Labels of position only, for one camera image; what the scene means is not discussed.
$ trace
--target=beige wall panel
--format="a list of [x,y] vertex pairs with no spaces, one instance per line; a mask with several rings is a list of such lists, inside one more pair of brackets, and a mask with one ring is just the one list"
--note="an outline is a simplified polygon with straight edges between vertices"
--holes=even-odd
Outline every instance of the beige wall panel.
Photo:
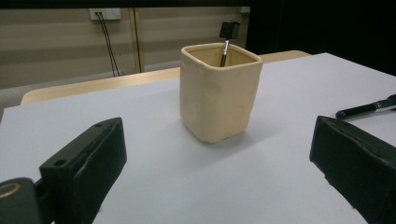
[[[128,8],[107,21],[118,68],[134,64]],[[0,10],[0,89],[111,72],[106,41],[88,9]]]
[[154,7],[137,8],[138,40],[144,66],[179,60],[181,48],[189,45],[224,42],[219,38],[223,21],[241,23],[237,40],[246,45],[248,14],[241,7]]

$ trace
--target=beige ceramic cup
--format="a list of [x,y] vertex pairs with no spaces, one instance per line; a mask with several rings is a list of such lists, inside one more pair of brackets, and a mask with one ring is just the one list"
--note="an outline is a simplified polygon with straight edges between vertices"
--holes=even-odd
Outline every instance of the beige ceramic cup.
[[230,45],[220,67],[224,44],[181,50],[180,116],[201,141],[216,143],[248,126],[262,70],[262,59]]

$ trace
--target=white table surface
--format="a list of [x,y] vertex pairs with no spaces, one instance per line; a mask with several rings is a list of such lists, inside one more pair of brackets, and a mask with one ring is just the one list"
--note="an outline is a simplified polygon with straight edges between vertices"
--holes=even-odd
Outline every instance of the white table surface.
[[[201,143],[178,79],[6,109],[0,182],[27,176],[94,123],[121,117],[128,161],[94,223],[366,223],[309,161],[318,115],[385,99],[396,77],[319,54],[265,64],[247,130]],[[396,146],[396,113],[352,124]]]

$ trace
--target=electrical cable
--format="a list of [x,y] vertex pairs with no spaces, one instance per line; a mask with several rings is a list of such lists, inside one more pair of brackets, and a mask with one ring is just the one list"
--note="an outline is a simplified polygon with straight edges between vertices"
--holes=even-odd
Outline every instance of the electrical cable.
[[113,70],[113,77],[116,76],[116,73],[114,72],[114,66],[116,67],[117,74],[120,77],[119,68],[117,67],[117,62],[116,62],[116,59],[115,59],[114,54],[113,54],[113,49],[111,48],[110,36],[109,36],[107,28],[106,28],[105,19],[103,18],[103,15],[102,15],[101,12],[95,12],[95,15],[98,17],[99,22],[100,22],[100,24],[102,26],[103,33],[105,35],[108,55],[110,56],[111,68]]

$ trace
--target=wall socket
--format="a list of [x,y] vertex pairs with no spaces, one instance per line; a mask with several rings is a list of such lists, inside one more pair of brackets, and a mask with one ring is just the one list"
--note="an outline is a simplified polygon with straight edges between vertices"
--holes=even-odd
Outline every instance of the wall socket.
[[99,21],[99,18],[96,16],[95,12],[101,12],[104,20],[114,21],[121,19],[121,11],[119,7],[89,8],[89,11],[92,21]]
[[241,7],[241,13],[242,14],[250,13],[250,7]]

